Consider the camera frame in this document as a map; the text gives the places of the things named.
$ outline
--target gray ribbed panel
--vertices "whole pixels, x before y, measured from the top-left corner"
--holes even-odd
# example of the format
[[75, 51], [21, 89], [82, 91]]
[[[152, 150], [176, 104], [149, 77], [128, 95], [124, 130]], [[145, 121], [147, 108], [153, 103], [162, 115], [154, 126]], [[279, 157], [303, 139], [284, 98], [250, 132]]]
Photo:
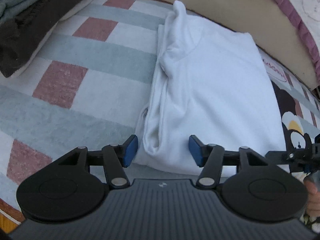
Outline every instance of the gray ribbed panel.
[[77, 221], [40, 224], [27, 220], [10, 234], [14, 240], [310, 240], [314, 233], [298, 220], [260, 224], [227, 210], [212, 191], [191, 181], [143, 180], [110, 192], [103, 205]]

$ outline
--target cartoon eye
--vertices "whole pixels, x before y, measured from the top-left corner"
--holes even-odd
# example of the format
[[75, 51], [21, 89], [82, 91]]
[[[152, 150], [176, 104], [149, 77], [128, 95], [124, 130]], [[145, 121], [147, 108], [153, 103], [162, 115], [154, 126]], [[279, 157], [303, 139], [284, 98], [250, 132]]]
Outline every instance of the cartoon eye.
[[296, 149], [306, 147], [306, 141], [300, 133], [292, 132], [290, 137], [291, 137], [291, 143], [292, 143], [293, 147], [295, 147]]

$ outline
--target human hand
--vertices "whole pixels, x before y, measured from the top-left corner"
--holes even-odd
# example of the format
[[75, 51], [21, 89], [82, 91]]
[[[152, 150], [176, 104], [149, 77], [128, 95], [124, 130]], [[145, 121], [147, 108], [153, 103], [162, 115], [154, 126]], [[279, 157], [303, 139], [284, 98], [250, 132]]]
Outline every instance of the human hand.
[[308, 190], [307, 214], [310, 217], [320, 217], [320, 192], [310, 180], [304, 179], [303, 182]]

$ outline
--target wooden floor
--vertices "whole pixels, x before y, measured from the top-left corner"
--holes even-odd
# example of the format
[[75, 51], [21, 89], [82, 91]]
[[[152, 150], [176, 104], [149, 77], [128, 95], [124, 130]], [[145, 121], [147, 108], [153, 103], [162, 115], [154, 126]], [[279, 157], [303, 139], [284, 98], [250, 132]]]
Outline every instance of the wooden floor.
[[6, 232], [10, 233], [14, 230], [18, 225], [12, 222], [10, 219], [5, 217], [3, 214], [0, 213], [0, 228]]

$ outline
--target white logo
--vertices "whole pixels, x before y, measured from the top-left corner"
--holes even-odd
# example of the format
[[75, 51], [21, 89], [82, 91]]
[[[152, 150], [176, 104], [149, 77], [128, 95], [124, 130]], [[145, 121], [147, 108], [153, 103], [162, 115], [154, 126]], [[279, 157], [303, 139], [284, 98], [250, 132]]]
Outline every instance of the white logo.
[[166, 184], [165, 182], [161, 182], [160, 184], [159, 184], [159, 187], [166, 187], [168, 184]]

